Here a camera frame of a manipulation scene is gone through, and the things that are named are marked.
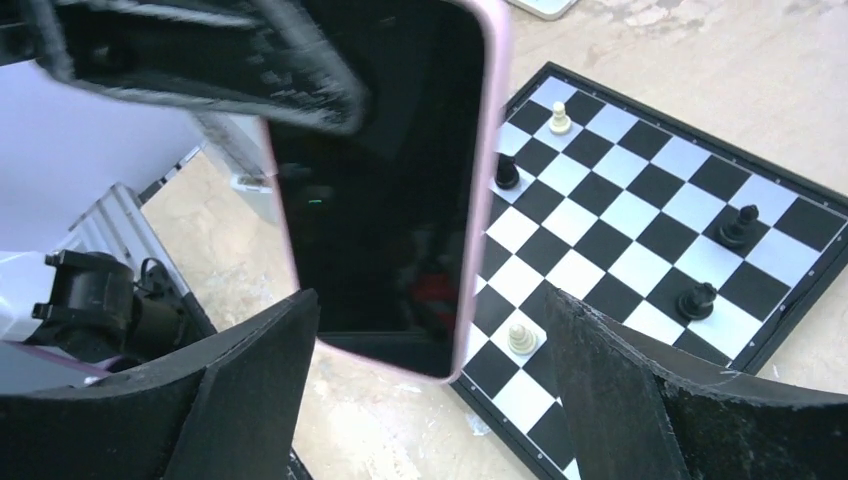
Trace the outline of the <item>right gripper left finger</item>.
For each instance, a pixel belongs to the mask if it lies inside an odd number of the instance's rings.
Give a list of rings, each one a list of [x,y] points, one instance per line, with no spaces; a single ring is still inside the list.
[[[292,439],[318,298],[299,291],[155,361],[1,399],[5,479],[305,479]]]

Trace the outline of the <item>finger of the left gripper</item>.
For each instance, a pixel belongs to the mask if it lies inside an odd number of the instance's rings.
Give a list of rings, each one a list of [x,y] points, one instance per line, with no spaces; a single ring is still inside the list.
[[[23,1],[36,62],[127,102],[346,135],[368,92],[298,1]]]

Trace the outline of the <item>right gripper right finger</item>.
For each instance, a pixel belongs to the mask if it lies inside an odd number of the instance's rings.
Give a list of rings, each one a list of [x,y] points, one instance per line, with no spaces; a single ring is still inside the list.
[[[554,372],[585,479],[843,479],[847,398],[727,369],[561,290]]]

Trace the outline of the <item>phone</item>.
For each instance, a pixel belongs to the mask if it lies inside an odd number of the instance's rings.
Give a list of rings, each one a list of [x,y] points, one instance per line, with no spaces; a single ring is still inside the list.
[[[436,381],[457,376],[509,60],[501,1],[309,1],[367,90],[336,135],[273,123],[297,282],[325,345]]]

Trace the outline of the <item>white phone case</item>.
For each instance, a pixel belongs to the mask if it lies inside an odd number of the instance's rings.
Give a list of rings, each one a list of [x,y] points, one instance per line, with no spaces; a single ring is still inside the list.
[[[507,0],[507,2],[544,21],[560,19],[578,0]]]

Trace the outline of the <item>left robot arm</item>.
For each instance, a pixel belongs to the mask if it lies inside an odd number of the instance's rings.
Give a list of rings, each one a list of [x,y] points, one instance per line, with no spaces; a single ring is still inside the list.
[[[257,116],[331,134],[362,123],[367,88],[302,1],[5,1],[1,62],[127,103]],[[62,250],[27,342],[79,359],[160,358],[186,319],[105,253]]]

